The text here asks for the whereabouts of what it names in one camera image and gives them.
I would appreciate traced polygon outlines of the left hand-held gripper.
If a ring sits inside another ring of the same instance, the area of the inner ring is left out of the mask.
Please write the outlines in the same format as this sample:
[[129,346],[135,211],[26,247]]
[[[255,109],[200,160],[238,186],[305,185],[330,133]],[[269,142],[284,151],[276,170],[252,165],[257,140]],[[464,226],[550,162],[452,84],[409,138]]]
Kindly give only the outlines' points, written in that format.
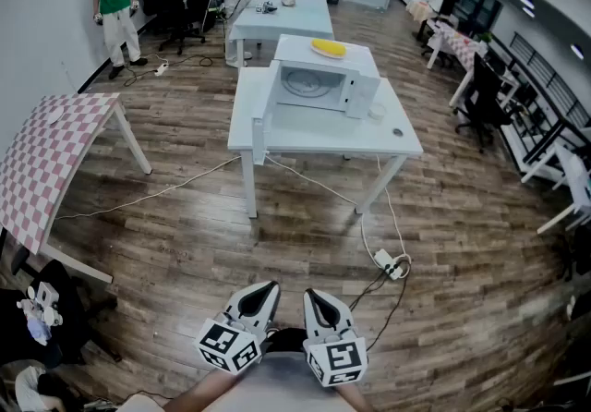
[[250,285],[235,292],[225,311],[207,319],[194,347],[201,358],[218,370],[242,374],[262,358],[261,345],[273,323],[281,297],[275,281]]

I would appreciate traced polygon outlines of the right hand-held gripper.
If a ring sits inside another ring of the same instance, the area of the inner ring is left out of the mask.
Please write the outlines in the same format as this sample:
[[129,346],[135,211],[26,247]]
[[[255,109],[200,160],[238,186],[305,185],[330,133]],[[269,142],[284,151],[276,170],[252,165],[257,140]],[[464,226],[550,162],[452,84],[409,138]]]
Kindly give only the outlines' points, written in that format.
[[[309,288],[303,295],[308,338],[306,360],[312,372],[327,387],[360,381],[368,368],[366,339],[352,329],[349,307],[337,297]],[[322,334],[331,334],[318,339]]]

